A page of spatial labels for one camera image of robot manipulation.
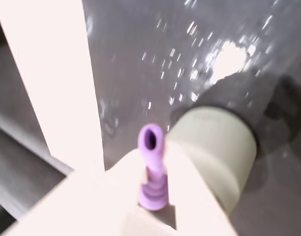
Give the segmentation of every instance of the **water droplet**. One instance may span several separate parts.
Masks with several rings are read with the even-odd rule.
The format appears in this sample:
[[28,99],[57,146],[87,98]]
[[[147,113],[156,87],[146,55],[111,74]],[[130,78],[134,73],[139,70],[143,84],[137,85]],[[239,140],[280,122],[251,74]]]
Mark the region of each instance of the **water droplet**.
[[269,45],[268,48],[265,50],[265,54],[269,54],[273,49],[272,45]]
[[182,68],[179,69],[178,78],[181,77],[181,73],[182,73]]
[[194,2],[193,2],[193,4],[192,4],[191,8],[194,8],[194,7],[196,6],[196,3],[197,3],[197,0],[194,0]]
[[194,28],[190,31],[190,35],[193,35],[196,32],[197,29],[197,25],[194,26]]
[[185,0],[184,5],[188,6],[191,3],[192,0]]
[[146,55],[147,55],[147,53],[146,53],[146,51],[144,52],[144,54],[142,55],[142,58],[141,58],[141,60],[142,61],[144,61],[145,60],[145,58],[146,58]]
[[251,108],[253,106],[253,101],[250,101],[248,104],[247,104],[247,107],[248,108]]
[[211,38],[211,36],[213,36],[214,32],[211,32],[207,38],[207,41]]
[[159,21],[158,21],[158,23],[157,23],[157,28],[159,28],[159,27],[160,27],[160,25],[161,25],[161,21],[162,21],[162,19],[160,18],[160,19],[159,19]]
[[258,71],[256,72],[255,77],[258,77],[259,74],[260,74],[260,70],[258,70]]
[[118,125],[119,125],[119,118],[116,117],[116,118],[114,119],[114,127],[117,128]]
[[279,0],[275,0],[273,3],[273,6],[276,6],[278,2],[279,2]]
[[240,39],[239,39],[239,43],[241,44],[245,44],[246,43],[246,36],[243,35]]
[[169,104],[172,105],[174,103],[174,97],[169,97]]
[[166,23],[164,24],[164,28],[162,29],[162,32],[165,32],[166,30]]
[[109,134],[114,134],[114,129],[112,129],[108,123],[105,124],[105,129]]
[[194,60],[192,67],[194,67],[196,65],[196,62],[197,62],[197,59]]
[[198,99],[198,95],[196,95],[194,92],[191,92],[191,100],[195,102]]
[[198,70],[192,71],[190,80],[196,80],[197,77],[198,77]]
[[171,52],[170,52],[170,57],[173,57],[174,56],[174,53],[175,53],[175,49],[172,48]]
[[171,66],[172,66],[172,61],[169,62],[168,69],[170,69]]
[[196,38],[194,39],[194,41],[193,41],[193,43],[192,43],[191,47],[193,47],[193,46],[194,46],[195,42],[196,42]]
[[256,47],[253,44],[251,44],[247,49],[247,52],[249,53],[250,57],[254,55],[255,51]]
[[190,24],[190,26],[189,26],[188,30],[186,31],[186,33],[189,33],[189,32],[191,31],[191,29],[192,29],[194,23],[195,23],[195,21],[193,21],[193,22]]
[[264,29],[264,28],[266,28],[266,26],[269,24],[269,21],[272,19],[272,15],[270,15],[267,19],[266,19],[266,21],[265,21],[265,23],[264,23],[264,26],[262,27],[262,30]]
[[202,38],[198,44],[198,47],[200,47],[202,45],[202,43],[204,42],[204,38]]

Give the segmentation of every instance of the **purple rubber tip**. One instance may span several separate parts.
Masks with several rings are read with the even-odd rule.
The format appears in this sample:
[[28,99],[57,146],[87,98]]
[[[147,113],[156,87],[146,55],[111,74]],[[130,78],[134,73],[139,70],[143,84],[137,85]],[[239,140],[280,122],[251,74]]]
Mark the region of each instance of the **purple rubber tip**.
[[143,127],[138,149],[147,166],[148,183],[142,185],[139,204],[148,210],[160,210],[169,201],[167,176],[164,174],[164,133],[156,124]]

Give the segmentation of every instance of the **white plastic part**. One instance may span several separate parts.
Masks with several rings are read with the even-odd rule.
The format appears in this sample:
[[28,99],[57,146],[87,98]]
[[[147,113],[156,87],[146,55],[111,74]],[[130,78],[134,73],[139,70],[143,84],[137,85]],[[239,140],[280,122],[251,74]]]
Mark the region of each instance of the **white plastic part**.
[[250,129],[227,110],[201,107],[187,112],[167,139],[183,149],[229,214],[257,153]]

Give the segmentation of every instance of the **gray surface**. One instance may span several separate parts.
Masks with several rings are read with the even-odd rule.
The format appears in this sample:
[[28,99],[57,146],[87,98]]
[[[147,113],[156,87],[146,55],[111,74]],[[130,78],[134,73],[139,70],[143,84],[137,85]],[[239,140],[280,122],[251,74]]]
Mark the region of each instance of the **gray surface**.
[[[142,125],[158,122],[168,130],[200,95],[196,104],[235,111],[259,137],[259,157],[231,215],[235,228],[248,236],[301,235],[301,0],[83,3],[106,168],[136,147]],[[197,27],[189,35],[192,21]],[[249,73],[212,86],[238,70]],[[20,83],[18,75],[0,75],[6,91],[13,83]],[[38,136],[37,123],[29,122],[35,117],[18,116],[31,109],[28,101],[9,96],[20,109],[5,112],[0,104],[0,115],[17,120],[27,137]]]
[[0,204],[19,219],[65,176],[0,131]]

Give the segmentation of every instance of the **metal surface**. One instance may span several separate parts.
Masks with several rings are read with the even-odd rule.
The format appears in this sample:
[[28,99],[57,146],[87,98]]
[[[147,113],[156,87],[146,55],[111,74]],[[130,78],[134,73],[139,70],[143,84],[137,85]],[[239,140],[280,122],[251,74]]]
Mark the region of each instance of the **metal surface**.
[[[233,225],[240,235],[301,235],[301,0],[83,3],[106,168],[137,147],[144,124],[168,131],[194,101],[217,101],[245,119],[260,143]],[[5,78],[21,83],[0,72],[5,91],[14,83]],[[12,91],[7,99],[20,109],[1,108],[0,120],[24,113],[18,133],[38,137],[29,100]]]

